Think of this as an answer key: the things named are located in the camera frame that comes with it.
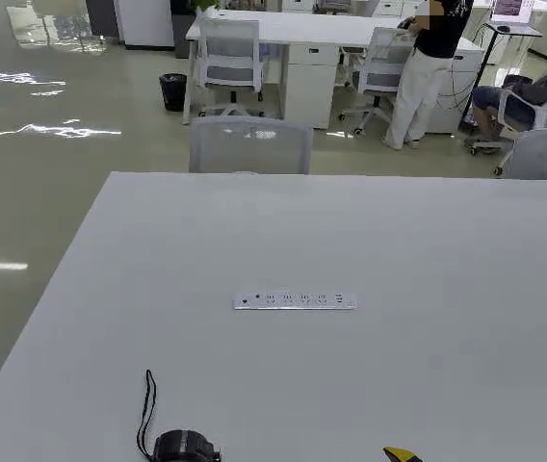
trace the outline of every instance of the office chair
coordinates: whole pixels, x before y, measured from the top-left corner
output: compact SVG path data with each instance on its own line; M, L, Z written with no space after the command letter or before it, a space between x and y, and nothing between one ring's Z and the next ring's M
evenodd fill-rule
M507 103L510 100L517 99L524 105L528 106L534 112L534 120L531 124L525 124L516 120L507 114ZM542 106L536 106L529 103L521 96L518 96L511 90L503 90L499 108L488 107L487 111L496 118L498 131L502 132L504 127L507 127L513 132L529 132L532 130L542 130L547 128L547 102ZM500 138L496 141L475 141L470 146L470 153L476 155L479 149L506 149L510 147L511 140Z
M311 127L286 120L246 116L196 119L190 133L193 173L307 174L312 152Z
M382 96L394 96L398 91L404 64L412 50L414 36L404 29L376 27L365 59L357 58L358 66L352 73L352 84L358 94L374 97L372 106L347 109L338 116L344 120L348 114L363 114L363 118L353 130L361 135L372 116L391 122L391 115L380 108Z
M494 174L518 180L547 180L547 130L521 134Z
M237 90L257 92L259 102L263 101L267 61L260 61L258 21L201 18L198 25L198 82L208 89L230 90L230 104L201 108L198 115L219 111L221 116L248 116L246 108L237 104Z

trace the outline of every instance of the power strip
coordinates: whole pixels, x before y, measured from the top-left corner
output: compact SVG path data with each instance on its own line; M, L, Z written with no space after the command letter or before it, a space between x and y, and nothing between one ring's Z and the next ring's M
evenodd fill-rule
M236 310L354 310L357 297L341 292L238 293L233 297L233 307Z

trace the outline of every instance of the desk leg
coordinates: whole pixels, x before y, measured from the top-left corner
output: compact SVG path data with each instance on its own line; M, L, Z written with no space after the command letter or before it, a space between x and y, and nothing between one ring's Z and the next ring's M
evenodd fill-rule
M487 65L487 60L489 60L489 55L492 53L494 43L496 43L496 37L498 37L498 33L494 31L494 33L492 34L492 39L489 41L489 45L487 45L487 50L485 50L485 56L483 56L482 65L479 67L477 79L475 79L475 83L473 84L473 90L479 85L479 81L482 79L483 71L485 70L485 66ZM468 101L466 101L466 107L464 108L464 112L462 113L462 123L464 123L464 119L466 118L466 114L468 113L468 108L470 108L470 103L472 100L473 91L471 90L470 97L468 98Z
M186 81L186 95L184 97L184 125L188 125L190 123L190 105L192 103L193 90L195 86L195 61L196 42L194 40L190 40L190 56L188 57L188 78Z

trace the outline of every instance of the person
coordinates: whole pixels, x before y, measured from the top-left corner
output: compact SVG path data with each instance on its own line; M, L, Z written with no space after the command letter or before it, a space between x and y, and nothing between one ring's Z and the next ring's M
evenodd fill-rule
M404 65L391 124L382 138L396 150L405 142L418 147L426 134L430 113L473 8L473 0L427 0L427 4L428 12L409 18L408 30L417 34L417 39Z
M515 94L529 103L541 106L547 102L547 74L534 83L518 82L513 86L507 87ZM492 116L487 108L498 109L501 101L501 92L503 89L498 87L476 87L473 90L473 116L479 126L479 135L469 137L464 141L469 147L477 141L496 141L498 135L492 131ZM534 123L534 110L519 99L511 97L508 99L505 107L507 116L515 119L522 125L529 128Z

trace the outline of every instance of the trash can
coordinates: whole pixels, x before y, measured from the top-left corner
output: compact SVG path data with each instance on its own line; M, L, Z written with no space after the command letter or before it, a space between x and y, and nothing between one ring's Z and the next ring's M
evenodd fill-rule
M184 74L164 74L160 76L160 89L167 111L183 111L186 96L187 78Z

